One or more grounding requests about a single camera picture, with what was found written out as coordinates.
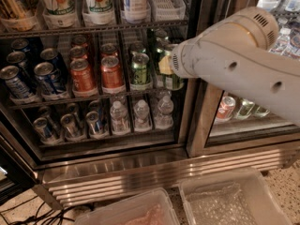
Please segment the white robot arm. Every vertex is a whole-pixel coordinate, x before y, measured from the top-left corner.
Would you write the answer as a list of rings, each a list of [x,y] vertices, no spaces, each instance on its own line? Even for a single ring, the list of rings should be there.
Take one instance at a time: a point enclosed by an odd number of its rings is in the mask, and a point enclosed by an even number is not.
[[[277,38],[274,16],[247,7],[176,45],[159,70],[200,78],[299,126],[300,63],[269,52]]]

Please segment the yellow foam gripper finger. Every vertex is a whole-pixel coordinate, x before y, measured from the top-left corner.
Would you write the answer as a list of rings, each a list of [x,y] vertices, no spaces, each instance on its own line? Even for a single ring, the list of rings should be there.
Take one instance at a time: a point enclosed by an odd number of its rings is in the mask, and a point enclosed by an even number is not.
[[[173,74],[170,63],[171,63],[171,57],[169,55],[164,56],[158,62],[159,71],[160,71],[161,74],[165,74],[165,75],[172,75]]]

